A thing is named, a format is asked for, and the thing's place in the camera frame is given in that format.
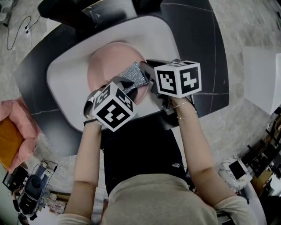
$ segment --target orange cushion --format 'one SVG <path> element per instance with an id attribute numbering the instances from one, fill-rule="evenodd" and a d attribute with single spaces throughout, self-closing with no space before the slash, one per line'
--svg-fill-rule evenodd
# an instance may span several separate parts
<path id="1" fill-rule="evenodd" d="M 0 163 L 6 170 L 11 165 L 23 141 L 22 135 L 9 118 L 0 122 Z"/>

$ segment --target glitter fabric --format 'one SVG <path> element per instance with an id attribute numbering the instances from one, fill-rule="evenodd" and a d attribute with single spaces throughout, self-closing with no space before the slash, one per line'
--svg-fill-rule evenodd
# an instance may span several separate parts
<path id="1" fill-rule="evenodd" d="M 142 74 L 140 66 L 137 61 L 135 61 L 131 66 L 125 69 L 122 73 L 119 74 L 120 77 L 125 77 L 134 82 L 131 87 L 128 87 L 124 90 L 125 94 L 128 94 L 133 88 L 139 88 L 144 85 L 148 85 L 146 77 Z"/>

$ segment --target white wall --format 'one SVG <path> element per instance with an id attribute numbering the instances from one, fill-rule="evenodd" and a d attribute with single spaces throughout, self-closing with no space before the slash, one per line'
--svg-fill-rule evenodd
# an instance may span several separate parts
<path id="1" fill-rule="evenodd" d="M 58 224 L 58 216 L 50 212 L 50 208 L 42 208 L 41 212 L 37 212 L 37 218 L 29 221 L 30 225 L 56 225 Z"/>
<path id="2" fill-rule="evenodd" d="M 274 189 L 272 195 L 274 196 L 281 195 L 281 179 L 278 179 L 275 174 L 272 175 L 272 181 L 270 186 Z"/>
<path id="3" fill-rule="evenodd" d="M 14 209 L 9 190 L 2 183 L 7 171 L 0 164 L 0 220 L 6 225 L 16 225 L 18 222 L 18 213 Z"/>

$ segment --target black cable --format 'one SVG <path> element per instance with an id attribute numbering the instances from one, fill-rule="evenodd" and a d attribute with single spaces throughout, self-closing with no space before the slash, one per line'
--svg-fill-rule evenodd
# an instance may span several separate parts
<path id="1" fill-rule="evenodd" d="M 18 0 L 15 0 L 12 4 L 12 7 L 15 7 L 17 5 L 17 3 L 18 3 Z"/>
<path id="2" fill-rule="evenodd" d="M 42 161 L 41 161 L 39 164 L 37 164 L 35 167 L 37 167 L 37 166 L 40 165 L 41 163 L 42 163 Z M 33 168 L 31 175 L 32 175 L 33 172 L 34 172 L 35 167 Z"/>
<path id="3" fill-rule="evenodd" d="M 53 174 L 54 174 L 54 173 L 52 173 L 52 175 L 51 175 L 50 179 L 48 180 L 48 183 L 47 183 L 47 184 L 46 184 L 46 186 L 45 186 L 45 189 L 44 189 L 44 191 L 43 191 L 43 195 L 44 195 L 44 193 L 45 193 L 45 190 L 46 190 L 46 188 L 47 188 L 47 186 L 48 186 L 48 184 L 49 184 L 49 182 L 50 182 L 50 180 L 51 180 L 51 178 L 52 178 Z"/>
<path id="4" fill-rule="evenodd" d="M 37 207 L 37 209 L 35 210 L 35 212 L 33 213 L 33 215 L 37 213 L 37 211 L 39 210 L 39 208 L 40 208 L 40 205 L 38 205 L 38 207 Z"/>
<path id="5" fill-rule="evenodd" d="M 57 164 L 57 165 L 58 165 L 58 163 L 54 163 L 54 162 L 48 161 L 48 160 L 42 160 L 42 162 L 50 162 L 50 163 L 53 163 L 53 164 Z"/>
<path id="6" fill-rule="evenodd" d="M 36 20 L 36 22 L 33 23 L 33 24 L 29 27 L 29 29 L 28 29 L 25 33 L 28 33 L 28 31 L 39 21 L 40 17 L 41 17 L 41 15 L 38 17 L 38 19 Z"/>
<path id="7" fill-rule="evenodd" d="M 43 200 L 43 203 L 40 204 L 40 206 L 42 206 L 44 203 L 45 203 L 45 200 L 44 198 L 42 197 L 42 200 Z"/>
<path id="8" fill-rule="evenodd" d="M 19 30 L 20 30 L 20 28 L 21 28 L 21 26 L 22 26 L 22 24 L 23 24 L 23 22 L 27 19 L 27 18 L 29 18 L 30 19 L 30 21 L 28 22 L 28 25 L 30 24 L 30 22 L 31 22 L 31 16 L 27 16 L 27 17 L 25 17 L 24 18 L 24 20 L 22 21 L 22 23 L 20 24 L 20 26 L 19 26 L 19 28 L 18 28 L 18 31 L 17 31 L 17 34 L 16 34 L 16 37 L 14 38 L 14 42 L 13 42 L 13 45 L 12 45 L 12 47 L 9 49 L 9 47 L 8 47 L 8 40 L 9 40 L 9 33 L 10 33 L 10 29 L 9 29 L 9 25 L 6 25 L 6 27 L 8 28 L 8 34 L 7 34 L 7 50 L 8 51 L 11 51 L 12 49 L 13 49 L 13 46 L 14 46 L 14 44 L 15 44 L 15 42 L 16 42 L 16 39 L 17 39 L 17 36 L 18 36 L 18 32 L 19 32 Z"/>

